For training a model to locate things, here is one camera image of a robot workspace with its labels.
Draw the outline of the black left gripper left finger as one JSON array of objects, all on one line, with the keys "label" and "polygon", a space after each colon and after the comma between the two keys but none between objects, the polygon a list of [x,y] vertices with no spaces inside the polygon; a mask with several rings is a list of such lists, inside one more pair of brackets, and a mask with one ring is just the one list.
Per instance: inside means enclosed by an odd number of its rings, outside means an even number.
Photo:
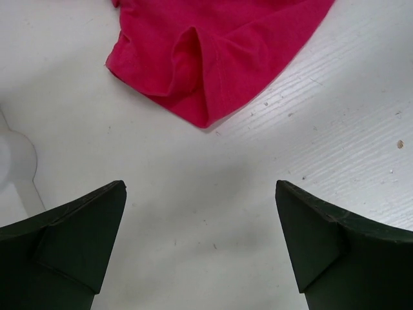
[{"label": "black left gripper left finger", "polygon": [[1,228],[1,309],[90,309],[126,205],[113,181]]}]

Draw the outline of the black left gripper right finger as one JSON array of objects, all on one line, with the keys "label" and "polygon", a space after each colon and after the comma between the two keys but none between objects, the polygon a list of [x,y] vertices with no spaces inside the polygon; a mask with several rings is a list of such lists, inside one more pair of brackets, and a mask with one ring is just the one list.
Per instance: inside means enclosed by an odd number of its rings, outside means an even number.
[{"label": "black left gripper right finger", "polygon": [[289,181],[276,205],[309,309],[412,309],[412,232],[323,201]]}]

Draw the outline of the pink red t shirt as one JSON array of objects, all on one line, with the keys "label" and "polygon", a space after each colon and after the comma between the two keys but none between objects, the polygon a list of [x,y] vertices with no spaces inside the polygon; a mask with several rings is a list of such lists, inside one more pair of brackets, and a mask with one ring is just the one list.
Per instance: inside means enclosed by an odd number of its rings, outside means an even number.
[{"label": "pink red t shirt", "polygon": [[205,129],[254,99],[332,7],[306,1],[114,1],[120,33],[106,67]]}]

